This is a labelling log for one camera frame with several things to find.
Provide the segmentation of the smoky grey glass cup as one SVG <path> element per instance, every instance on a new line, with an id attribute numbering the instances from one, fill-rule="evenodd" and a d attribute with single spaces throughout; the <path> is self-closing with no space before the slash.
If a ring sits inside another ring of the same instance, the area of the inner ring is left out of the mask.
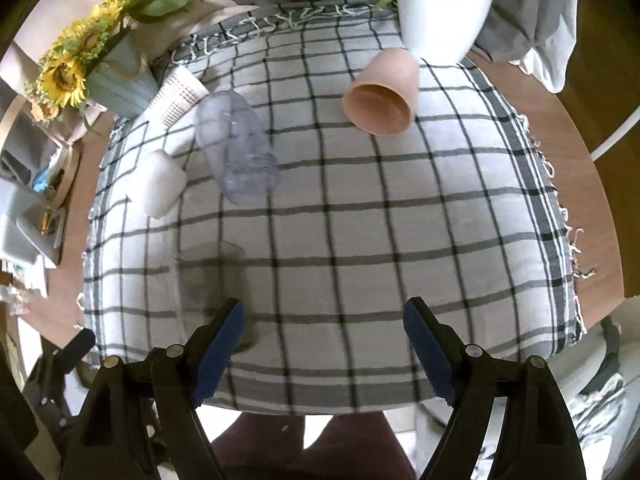
<path id="1" fill-rule="evenodd" d="M 171 256 L 169 275 L 182 341 L 212 322 L 228 299 L 236 299 L 243 304 L 245 322 L 235 352 L 247 351 L 256 344 L 246 270 L 244 249 L 224 240 L 189 247 Z"/>

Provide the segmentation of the plain white cup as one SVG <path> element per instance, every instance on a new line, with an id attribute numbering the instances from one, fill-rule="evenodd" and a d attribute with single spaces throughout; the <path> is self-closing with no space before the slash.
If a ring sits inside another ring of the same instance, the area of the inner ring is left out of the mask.
<path id="1" fill-rule="evenodd" d="M 166 216 L 186 189 L 186 172 L 168 153 L 153 152 L 146 160 L 144 210 L 152 218 Z"/>

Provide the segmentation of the clear blue plastic cup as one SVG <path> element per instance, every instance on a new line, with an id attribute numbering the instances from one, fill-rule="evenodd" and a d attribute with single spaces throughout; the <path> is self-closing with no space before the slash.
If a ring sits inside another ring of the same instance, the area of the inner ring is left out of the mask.
<path id="1" fill-rule="evenodd" d="M 277 157 L 253 107 L 219 91 L 195 107 L 194 136 L 222 195 L 235 205 L 267 197 L 279 181 Z"/>

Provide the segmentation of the patterned white paper cup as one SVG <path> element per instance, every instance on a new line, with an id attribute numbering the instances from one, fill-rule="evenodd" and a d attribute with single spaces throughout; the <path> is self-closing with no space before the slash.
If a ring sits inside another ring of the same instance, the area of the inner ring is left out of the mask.
<path id="1" fill-rule="evenodd" d="M 177 66 L 162 83 L 142 117 L 168 129 L 208 95 L 204 84 L 190 70 Z"/>

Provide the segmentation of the pink plastic cup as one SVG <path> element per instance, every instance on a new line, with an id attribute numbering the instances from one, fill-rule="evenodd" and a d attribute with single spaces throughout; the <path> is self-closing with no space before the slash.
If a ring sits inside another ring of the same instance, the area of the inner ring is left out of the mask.
<path id="1" fill-rule="evenodd" d="M 409 130 L 419 97 L 419 64 L 405 49 L 385 49 L 372 58 L 342 99 L 346 117 L 371 136 Z"/>

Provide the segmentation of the white desktop device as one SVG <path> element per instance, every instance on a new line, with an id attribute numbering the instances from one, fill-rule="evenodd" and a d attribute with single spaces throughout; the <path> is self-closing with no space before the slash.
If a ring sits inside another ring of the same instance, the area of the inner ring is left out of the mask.
<path id="1" fill-rule="evenodd" d="M 44 266 L 60 264 L 66 210 L 50 209 L 40 194 L 1 178 L 1 259 L 22 268 L 41 256 Z"/>

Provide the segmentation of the checkered white black tablecloth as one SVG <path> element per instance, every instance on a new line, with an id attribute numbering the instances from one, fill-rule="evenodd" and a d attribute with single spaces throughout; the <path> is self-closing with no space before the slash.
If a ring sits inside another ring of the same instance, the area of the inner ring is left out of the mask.
<path id="1" fill-rule="evenodd" d="M 239 206 L 219 192 L 194 116 L 160 128 L 119 119 L 100 165 L 84 255 L 89 360 L 142 360 L 180 339 L 170 259 L 224 240 L 244 249 L 257 342 L 215 396 L 241 411 L 378 411 L 431 395 L 401 321 L 424 299 L 497 358 L 555 356 L 582 338 L 574 249 L 553 169 L 527 118 L 471 61 L 422 64 L 410 129 L 360 131 L 342 97 L 398 19 L 371 3 L 288 4 L 181 39 L 173 60 L 210 91 L 247 99 L 279 162 L 274 193 Z M 168 153 L 186 189 L 144 210 L 146 160 Z"/>

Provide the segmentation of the sunflower bouquet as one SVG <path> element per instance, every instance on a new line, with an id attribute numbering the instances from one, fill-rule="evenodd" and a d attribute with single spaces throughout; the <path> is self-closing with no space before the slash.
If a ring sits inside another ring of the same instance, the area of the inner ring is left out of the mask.
<path id="1" fill-rule="evenodd" d="M 36 122 L 50 125 L 63 112 L 83 112 L 91 101 L 86 79 L 135 24 L 171 18 L 195 0 L 103 0 L 88 18 L 74 21 L 38 62 L 37 77 L 25 84 Z"/>

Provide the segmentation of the teal ribbed flower vase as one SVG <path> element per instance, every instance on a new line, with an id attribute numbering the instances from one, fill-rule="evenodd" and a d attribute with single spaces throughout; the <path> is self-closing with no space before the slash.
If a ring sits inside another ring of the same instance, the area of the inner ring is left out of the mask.
<path id="1" fill-rule="evenodd" d="M 130 32 L 94 66 L 86 79 L 87 96 L 117 116 L 136 119 L 149 107 L 158 84 Z"/>

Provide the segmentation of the white plant pot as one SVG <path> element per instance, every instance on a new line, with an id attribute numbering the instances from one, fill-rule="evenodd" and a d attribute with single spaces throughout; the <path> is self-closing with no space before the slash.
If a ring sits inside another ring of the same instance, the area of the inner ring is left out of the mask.
<path id="1" fill-rule="evenodd" d="M 480 34 L 492 0 L 397 0 L 401 39 L 434 66 L 459 63 Z"/>

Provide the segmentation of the beige cloth drape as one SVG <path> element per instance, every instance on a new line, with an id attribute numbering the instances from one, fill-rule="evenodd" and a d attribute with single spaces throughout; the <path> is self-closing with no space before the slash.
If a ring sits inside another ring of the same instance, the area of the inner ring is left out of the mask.
<path id="1" fill-rule="evenodd" d="M 88 18 L 91 7 L 102 0 L 40 0 L 10 44 L 1 62 L 1 78 L 24 96 L 24 83 L 35 78 L 37 61 L 61 35 L 63 28 Z M 139 25 L 131 43 L 148 62 L 160 58 L 178 39 L 248 10 L 231 0 L 195 0 L 166 21 Z"/>

